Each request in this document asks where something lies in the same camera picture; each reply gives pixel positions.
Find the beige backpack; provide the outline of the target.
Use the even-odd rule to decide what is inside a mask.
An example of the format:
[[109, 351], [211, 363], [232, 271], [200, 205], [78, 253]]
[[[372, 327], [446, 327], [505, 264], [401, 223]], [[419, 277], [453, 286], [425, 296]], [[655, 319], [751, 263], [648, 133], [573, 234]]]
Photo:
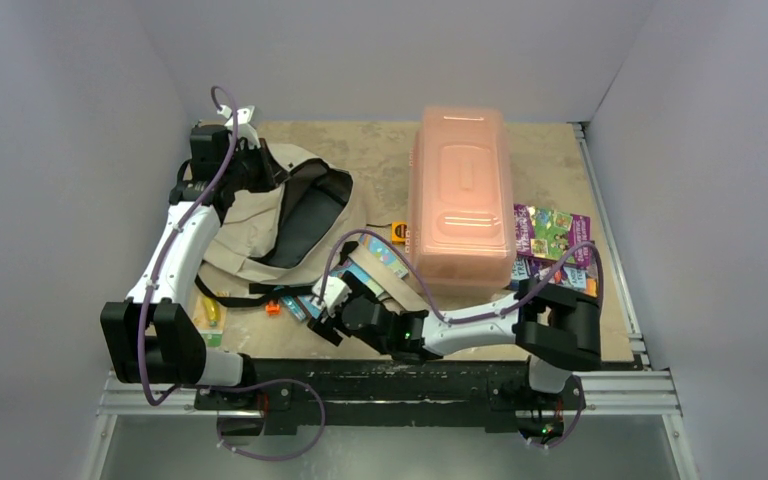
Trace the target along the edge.
[[243, 297], [225, 296], [197, 278], [199, 292], [229, 309], [264, 306], [311, 294], [326, 267], [344, 260], [349, 240], [373, 231], [361, 183], [350, 171], [293, 144], [269, 144], [288, 171], [273, 191], [214, 191], [222, 225], [204, 254], [208, 266], [243, 283]]

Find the blue cartoon children's book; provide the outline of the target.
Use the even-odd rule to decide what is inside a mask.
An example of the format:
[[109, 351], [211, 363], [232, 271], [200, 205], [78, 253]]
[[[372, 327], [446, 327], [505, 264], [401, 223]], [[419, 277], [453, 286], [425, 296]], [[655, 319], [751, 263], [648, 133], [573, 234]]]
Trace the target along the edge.
[[[409, 269], [401, 261], [393, 249], [381, 240], [364, 234], [360, 237], [358, 249], [355, 251], [357, 260], [351, 257], [342, 261], [330, 271], [331, 276], [341, 277], [344, 273], [351, 272], [364, 282], [379, 300], [391, 297], [382, 286], [380, 278], [383, 277], [382, 268], [404, 279], [409, 274]], [[311, 303], [312, 294], [293, 296], [307, 310], [309, 318], [318, 318], [321, 312]]]

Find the purple treehouse book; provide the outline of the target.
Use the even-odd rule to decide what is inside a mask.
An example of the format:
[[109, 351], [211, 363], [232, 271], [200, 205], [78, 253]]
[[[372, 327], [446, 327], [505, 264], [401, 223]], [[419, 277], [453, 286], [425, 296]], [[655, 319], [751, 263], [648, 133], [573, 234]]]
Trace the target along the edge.
[[515, 204], [513, 212], [519, 255], [557, 261], [574, 245], [592, 239], [589, 216], [523, 204]]

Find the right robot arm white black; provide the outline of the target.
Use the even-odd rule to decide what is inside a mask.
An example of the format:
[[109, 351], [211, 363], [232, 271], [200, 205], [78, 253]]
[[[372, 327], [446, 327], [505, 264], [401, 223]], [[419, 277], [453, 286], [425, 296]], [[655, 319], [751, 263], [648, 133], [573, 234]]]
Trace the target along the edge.
[[381, 355], [424, 363], [471, 348], [515, 345], [528, 352], [524, 399], [544, 407], [574, 372], [602, 367], [602, 300], [529, 279], [499, 300], [435, 313], [422, 305], [397, 313], [353, 274], [320, 279], [311, 289], [310, 330], [333, 345], [354, 337]]

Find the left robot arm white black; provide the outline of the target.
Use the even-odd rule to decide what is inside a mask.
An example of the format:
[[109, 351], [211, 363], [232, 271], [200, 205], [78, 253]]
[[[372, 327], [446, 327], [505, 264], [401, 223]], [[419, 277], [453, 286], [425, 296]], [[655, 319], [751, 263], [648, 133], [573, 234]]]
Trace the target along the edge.
[[100, 324], [122, 383], [219, 387], [232, 408], [257, 399], [246, 356], [210, 349], [188, 315], [200, 266], [240, 190], [277, 188], [286, 177], [256, 130], [218, 124], [190, 133], [191, 158], [168, 197], [158, 245], [124, 300], [108, 302]]

